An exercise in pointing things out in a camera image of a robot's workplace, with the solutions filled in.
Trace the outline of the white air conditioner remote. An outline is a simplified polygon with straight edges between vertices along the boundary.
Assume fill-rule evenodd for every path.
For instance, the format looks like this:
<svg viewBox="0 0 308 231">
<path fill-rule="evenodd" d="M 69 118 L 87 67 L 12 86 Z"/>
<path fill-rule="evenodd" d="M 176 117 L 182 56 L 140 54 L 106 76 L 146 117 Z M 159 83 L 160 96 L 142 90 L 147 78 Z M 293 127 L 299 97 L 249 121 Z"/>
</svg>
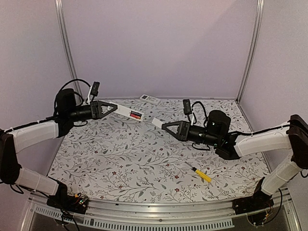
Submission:
<svg viewBox="0 0 308 231">
<path fill-rule="evenodd" d="M 125 117 L 127 117 L 127 118 L 130 118 L 130 119 L 133 119 L 133 120 L 136 120 L 136 121 L 140 121 L 140 122 L 143 121 L 143 119 L 144 119 L 144 113 L 139 112 L 139 111 L 134 110 L 134 109 L 131 109 L 131 108 L 129 108 L 129 107 L 125 107 L 125 106 L 120 105 L 120 104 L 117 104 L 117 106 L 118 106 L 118 108 L 117 108 L 117 110 L 116 110 L 114 113 L 116 113 L 116 114 L 118 114 L 118 115 L 121 115 L 121 116 L 125 116 Z M 135 118 L 133 118 L 133 117 L 130 117 L 129 114 L 130 114 L 131 111 L 142 114 L 142 118 L 141 118 L 140 120 L 138 120 L 138 119 L 135 119 Z"/>
</svg>

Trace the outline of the white battery cover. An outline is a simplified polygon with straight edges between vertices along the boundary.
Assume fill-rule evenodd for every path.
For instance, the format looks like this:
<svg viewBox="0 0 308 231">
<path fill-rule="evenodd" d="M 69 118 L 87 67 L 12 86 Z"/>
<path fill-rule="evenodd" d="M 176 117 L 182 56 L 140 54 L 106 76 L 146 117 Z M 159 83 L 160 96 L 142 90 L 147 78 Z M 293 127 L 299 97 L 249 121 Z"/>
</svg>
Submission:
<svg viewBox="0 0 308 231">
<path fill-rule="evenodd" d="M 154 119 L 152 120 L 152 124 L 153 124 L 154 126 L 156 126 L 157 128 L 162 129 L 162 125 L 164 124 L 164 122 L 161 121 L 161 120 L 159 120 L 159 119 L 157 119 L 157 118 L 154 118 Z"/>
</svg>

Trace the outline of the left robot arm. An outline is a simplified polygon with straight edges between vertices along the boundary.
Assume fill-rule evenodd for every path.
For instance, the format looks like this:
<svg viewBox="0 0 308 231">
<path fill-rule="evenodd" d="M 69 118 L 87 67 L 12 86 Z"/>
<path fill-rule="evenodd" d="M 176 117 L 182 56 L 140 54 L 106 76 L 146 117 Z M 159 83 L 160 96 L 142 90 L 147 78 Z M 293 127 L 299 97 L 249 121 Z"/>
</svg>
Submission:
<svg viewBox="0 0 308 231">
<path fill-rule="evenodd" d="M 89 101 L 78 105 L 73 89 L 60 90 L 55 98 L 55 115 L 41 121 L 0 132 L 0 180 L 4 184 L 23 186 L 53 196 L 61 208 L 71 205 L 67 186 L 57 180 L 23 168 L 17 154 L 40 142 L 63 137 L 76 122 L 102 119 L 117 110 L 117 105 L 102 101 Z"/>
</svg>

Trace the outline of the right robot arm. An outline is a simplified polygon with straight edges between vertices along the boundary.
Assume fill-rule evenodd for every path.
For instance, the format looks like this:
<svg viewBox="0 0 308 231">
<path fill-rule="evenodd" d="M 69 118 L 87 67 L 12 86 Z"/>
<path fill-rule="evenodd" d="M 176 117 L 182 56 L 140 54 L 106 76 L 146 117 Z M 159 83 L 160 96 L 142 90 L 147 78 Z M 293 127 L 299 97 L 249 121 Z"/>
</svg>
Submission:
<svg viewBox="0 0 308 231">
<path fill-rule="evenodd" d="M 212 146 L 215 153 L 225 160 L 240 159 L 249 154 L 290 149 L 291 155 L 259 183 L 249 206 L 259 210 L 281 186 L 308 167 L 308 125 L 299 116 L 273 128 L 243 133 L 230 132 L 231 119 L 222 111 L 209 113 L 205 127 L 187 121 L 163 123 L 161 129 L 179 141 L 192 141 Z"/>
</svg>

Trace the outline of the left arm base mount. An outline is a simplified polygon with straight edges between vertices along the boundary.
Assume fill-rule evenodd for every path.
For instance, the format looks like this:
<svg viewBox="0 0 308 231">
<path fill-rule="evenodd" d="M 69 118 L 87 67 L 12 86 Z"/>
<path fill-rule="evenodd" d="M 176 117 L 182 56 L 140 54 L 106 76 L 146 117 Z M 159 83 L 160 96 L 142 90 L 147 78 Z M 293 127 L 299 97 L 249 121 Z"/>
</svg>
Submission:
<svg viewBox="0 0 308 231">
<path fill-rule="evenodd" d="M 88 197 L 81 193 L 68 194 L 68 188 L 60 183 L 55 195 L 48 196 L 47 205 L 68 212 L 85 214 L 88 207 Z"/>
</svg>

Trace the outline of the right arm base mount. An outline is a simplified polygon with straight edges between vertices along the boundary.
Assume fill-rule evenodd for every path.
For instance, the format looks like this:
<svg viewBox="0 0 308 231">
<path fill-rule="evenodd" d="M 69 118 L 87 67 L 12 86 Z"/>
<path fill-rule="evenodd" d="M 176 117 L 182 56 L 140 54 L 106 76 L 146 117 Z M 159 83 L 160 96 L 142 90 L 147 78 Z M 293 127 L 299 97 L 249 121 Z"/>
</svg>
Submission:
<svg viewBox="0 0 308 231">
<path fill-rule="evenodd" d="M 235 214 L 246 214 L 249 223 L 254 226 L 261 226 L 266 223 L 272 212 L 273 205 L 272 197 L 261 191 L 232 201 Z"/>
</svg>

